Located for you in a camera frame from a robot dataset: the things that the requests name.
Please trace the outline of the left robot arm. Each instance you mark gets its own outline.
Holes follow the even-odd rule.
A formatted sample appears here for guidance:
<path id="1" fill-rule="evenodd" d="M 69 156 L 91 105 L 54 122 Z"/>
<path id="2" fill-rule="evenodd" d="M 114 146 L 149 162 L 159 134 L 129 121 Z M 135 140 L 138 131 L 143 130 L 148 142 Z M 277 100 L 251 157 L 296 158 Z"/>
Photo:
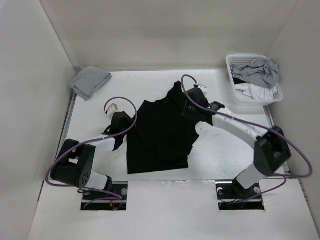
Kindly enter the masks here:
<path id="1" fill-rule="evenodd" d="M 100 199 L 108 199 L 112 195 L 112 178 L 93 171 L 94 159 L 116 151 L 134 123 L 135 120 L 124 111 L 116 112 L 111 125 L 95 141 L 87 140 L 81 144 L 67 139 L 58 154 L 57 163 L 49 171 L 50 178 L 78 189 L 95 189 Z"/>

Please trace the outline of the black tank top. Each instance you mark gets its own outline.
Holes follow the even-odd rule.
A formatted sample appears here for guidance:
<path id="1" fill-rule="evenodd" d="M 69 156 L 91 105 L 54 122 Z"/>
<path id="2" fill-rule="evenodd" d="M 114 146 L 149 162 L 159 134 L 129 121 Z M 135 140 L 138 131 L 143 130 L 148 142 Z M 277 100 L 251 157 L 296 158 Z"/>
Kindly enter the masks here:
<path id="1" fill-rule="evenodd" d="M 199 138 L 197 122 L 183 116 L 187 98 L 180 81 L 166 97 L 145 100 L 135 127 L 127 134 L 127 172 L 141 174 L 187 169 L 188 156 Z"/>

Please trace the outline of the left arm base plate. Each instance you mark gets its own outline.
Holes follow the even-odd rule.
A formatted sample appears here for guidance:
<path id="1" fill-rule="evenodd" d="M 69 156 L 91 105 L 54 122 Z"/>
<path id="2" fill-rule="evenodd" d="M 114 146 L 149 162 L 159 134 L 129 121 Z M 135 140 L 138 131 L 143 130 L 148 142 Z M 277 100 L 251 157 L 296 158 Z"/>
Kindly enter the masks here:
<path id="1" fill-rule="evenodd" d="M 81 211 L 126 211 L 128 200 L 128 182 L 113 182 L 107 190 L 92 191 L 80 189 Z"/>

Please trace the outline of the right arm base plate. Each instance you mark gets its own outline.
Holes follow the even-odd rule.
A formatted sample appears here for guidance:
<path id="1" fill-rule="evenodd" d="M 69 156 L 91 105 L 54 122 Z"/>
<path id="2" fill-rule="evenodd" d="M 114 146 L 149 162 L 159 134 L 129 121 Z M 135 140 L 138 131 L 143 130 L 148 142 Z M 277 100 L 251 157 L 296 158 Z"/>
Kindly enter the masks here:
<path id="1" fill-rule="evenodd" d="M 216 183 L 218 208 L 221 211 L 264 211 L 265 206 L 259 183 L 255 183 L 249 189 L 241 190 L 231 181 L 218 181 Z"/>

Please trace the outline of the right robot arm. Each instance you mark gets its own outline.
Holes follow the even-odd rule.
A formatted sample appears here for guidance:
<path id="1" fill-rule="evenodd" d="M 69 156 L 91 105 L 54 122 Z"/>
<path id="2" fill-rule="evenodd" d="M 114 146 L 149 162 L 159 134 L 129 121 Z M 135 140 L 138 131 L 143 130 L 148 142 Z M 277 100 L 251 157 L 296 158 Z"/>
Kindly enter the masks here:
<path id="1" fill-rule="evenodd" d="M 271 177 L 290 157 L 291 152 L 282 135 L 281 128 L 275 126 L 273 132 L 236 121 L 237 115 L 223 104 L 209 103 L 199 85 L 188 90 L 183 115 L 197 122 L 227 131 L 244 141 L 254 150 L 253 163 L 232 181 L 232 192 L 238 198 L 245 197 L 250 188 L 265 177 Z"/>

